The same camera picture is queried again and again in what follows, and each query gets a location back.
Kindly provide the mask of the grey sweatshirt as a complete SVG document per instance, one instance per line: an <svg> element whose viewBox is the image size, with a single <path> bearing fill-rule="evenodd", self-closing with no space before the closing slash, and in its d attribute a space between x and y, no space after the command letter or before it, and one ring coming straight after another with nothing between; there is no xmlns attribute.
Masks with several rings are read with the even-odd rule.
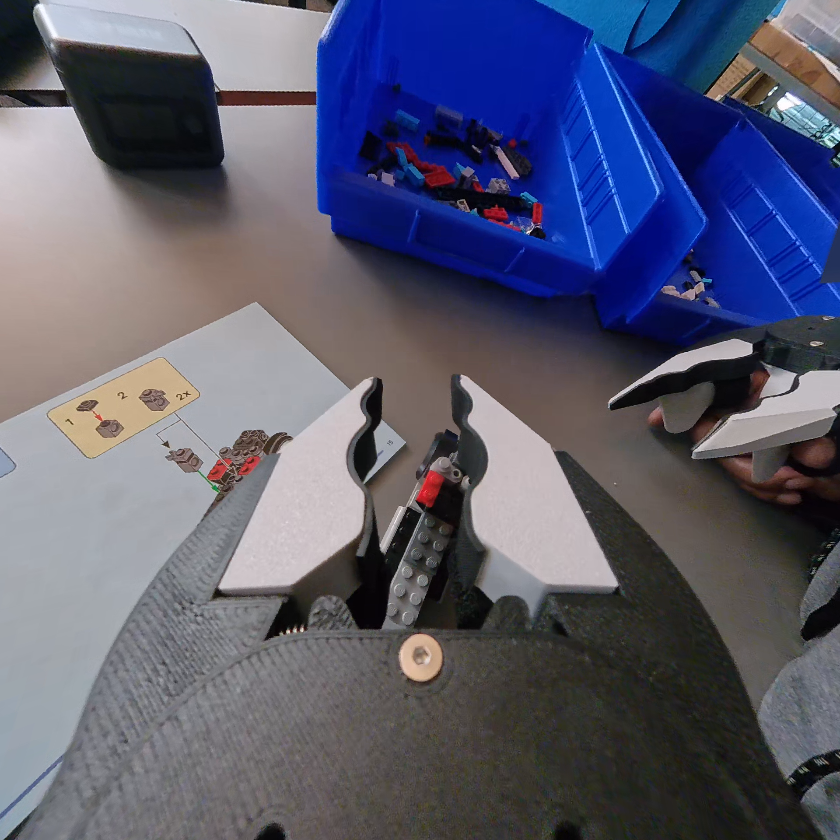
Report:
<svg viewBox="0 0 840 840"><path fill-rule="evenodd" d="M839 838L839 531L812 557L804 648L765 694L759 723L789 791L825 838Z"/></svg>

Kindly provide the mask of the dark red strip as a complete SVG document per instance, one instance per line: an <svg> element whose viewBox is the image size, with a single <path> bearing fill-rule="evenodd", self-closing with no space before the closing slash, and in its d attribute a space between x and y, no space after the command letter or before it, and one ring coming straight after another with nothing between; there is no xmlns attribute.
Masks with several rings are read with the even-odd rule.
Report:
<svg viewBox="0 0 840 840"><path fill-rule="evenodd" d="M315 91L217 91L217 104L222 107L315 106Z"/></svg>

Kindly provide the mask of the pile of white grey bricks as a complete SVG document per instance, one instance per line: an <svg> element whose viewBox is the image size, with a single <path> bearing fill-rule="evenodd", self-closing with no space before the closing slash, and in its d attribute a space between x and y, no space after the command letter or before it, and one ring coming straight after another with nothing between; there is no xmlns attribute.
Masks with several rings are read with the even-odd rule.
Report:
<svg viewBox="0 0 840 840"><path fill-rule="evenodd" d="M716 281L699 262L694 249L682 259L671 281L660 289L662 295L697 302L705 307L720 309Z"/></svg>

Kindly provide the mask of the cardboard box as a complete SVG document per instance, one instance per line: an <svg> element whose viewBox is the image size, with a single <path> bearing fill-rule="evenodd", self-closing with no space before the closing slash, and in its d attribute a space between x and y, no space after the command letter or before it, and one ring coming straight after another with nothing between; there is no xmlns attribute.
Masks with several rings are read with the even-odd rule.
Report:
<svg viewBox="0 0 840 840"><path fill-rule="evenodd" d="M762 23L738 57L752 62L815 110L825 115L838 111L838 66L775 23Z"/></svg>

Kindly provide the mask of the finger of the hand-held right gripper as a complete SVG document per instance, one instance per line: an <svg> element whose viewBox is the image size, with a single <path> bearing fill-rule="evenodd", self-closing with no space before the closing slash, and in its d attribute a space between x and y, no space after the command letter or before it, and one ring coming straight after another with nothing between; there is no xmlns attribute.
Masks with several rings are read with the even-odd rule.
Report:
<svg viewBox="0 0 840 840"><path fill-rule="evenodd" d="M784 465L791 448L824 437L837 420L839 371L810 371L793 388L764 397L749 411L723 419L691 452L693 459L752 455L752 480L765 482Z"/></svg>
<svg viewBox="0 0 840 840"><path fill-rule="evenodd" d="M755 407L765 338L724 338L678 353L614 395L608 407L657 403L670 434L683 434L709 413L723 416Z"/></svg>

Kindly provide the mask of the pile of red black cyan bricks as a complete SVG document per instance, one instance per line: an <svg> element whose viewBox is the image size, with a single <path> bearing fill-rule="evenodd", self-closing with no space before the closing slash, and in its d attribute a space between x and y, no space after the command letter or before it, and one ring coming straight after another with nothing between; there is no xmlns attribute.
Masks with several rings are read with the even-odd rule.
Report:
<svg viewBox="0 0 840 840"><path fill-rule="evenodd" d="M357 153L369 179L544 240L544 204L528 189L532 143L401 85L377 88Z"/></svg>

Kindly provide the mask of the teal fabric panel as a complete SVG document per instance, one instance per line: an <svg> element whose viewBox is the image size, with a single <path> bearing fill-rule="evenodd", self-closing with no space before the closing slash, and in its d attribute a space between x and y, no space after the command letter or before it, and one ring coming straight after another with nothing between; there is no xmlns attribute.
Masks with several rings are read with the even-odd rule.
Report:
<svg viewBox="0 0 840 840"><path fill-rule="evenodd" d="M783 1L544 1L595 42L707 91Z"/></svg>

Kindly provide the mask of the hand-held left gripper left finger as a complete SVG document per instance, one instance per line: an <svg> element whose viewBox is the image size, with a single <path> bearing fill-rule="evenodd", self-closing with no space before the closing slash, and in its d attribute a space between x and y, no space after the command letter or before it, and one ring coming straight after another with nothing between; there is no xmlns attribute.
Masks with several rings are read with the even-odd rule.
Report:
<svg viewBox="0 0 840 840"><path fill-rule="evenodd" d="M377 460L382 380L364 379L285 444L223 573L222 595L286 595L308 613L323 595L363 629L385 620L388 584L364 479Z"/></svg>

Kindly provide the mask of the partly built brick vehicle model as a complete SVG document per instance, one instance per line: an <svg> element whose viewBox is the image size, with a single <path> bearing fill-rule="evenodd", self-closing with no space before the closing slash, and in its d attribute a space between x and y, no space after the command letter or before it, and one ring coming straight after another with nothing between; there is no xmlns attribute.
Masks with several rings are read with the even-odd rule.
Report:
<svg viewBox="0 0 840 840"><path fill-rule="evenodd" d="M381 539L388 584L382 630L414 628L426 602L443 597L467 485L459 436L446 429L435 435L407 503Z"/></svg>

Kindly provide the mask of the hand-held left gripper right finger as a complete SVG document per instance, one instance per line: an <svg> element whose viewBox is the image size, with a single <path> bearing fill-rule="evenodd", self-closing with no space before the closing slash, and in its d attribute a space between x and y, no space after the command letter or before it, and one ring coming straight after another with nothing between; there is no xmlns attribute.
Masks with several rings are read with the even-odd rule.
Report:
<svg viewBox="0 0 840 840"><path fill-rule="evenodd" d="M469 480L454 569L461 594L519 598L535 618L550 595L613 595L619 583L559 453L465 374L451 378L458 462Z"/></svg>

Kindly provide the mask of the instruction booklet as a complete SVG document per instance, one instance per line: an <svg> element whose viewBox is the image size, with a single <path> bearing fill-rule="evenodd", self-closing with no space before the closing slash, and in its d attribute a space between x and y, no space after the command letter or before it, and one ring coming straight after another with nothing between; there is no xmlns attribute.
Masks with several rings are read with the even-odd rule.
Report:
<svg viewBox="0 0 840 840"><path fill-rule="evenodd" d="M106 653L247 430L350 386L253 303L2 422L2 837L60 766Z"/></svg>

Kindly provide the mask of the black box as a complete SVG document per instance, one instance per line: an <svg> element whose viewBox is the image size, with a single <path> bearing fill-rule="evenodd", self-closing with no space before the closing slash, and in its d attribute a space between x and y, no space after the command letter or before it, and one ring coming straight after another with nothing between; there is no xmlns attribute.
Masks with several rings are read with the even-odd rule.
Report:
<svg viewBox="0 0 840 840"><path fill-rule="evenodd" d="M224 160L211 67L179 24L38 3L39 35L94 154L123 170Z"/></svg>

